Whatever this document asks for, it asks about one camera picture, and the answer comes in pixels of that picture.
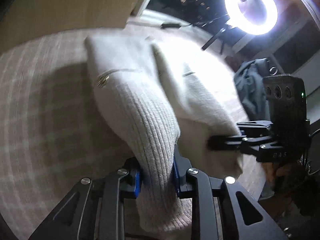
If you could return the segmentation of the person's right hand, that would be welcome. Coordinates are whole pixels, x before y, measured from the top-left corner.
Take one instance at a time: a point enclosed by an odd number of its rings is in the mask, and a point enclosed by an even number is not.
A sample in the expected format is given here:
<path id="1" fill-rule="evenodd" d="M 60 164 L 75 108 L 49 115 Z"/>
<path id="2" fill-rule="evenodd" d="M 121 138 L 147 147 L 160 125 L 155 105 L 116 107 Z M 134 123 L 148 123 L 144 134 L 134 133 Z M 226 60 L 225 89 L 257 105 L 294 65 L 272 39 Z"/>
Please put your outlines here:
<path id="1" fill-rule="evenodd" d="M 265 173 L 266 182 L 271 188 L 287 181 L 292 170 L 292 164 L 262 163 L 261 166 Z"/>

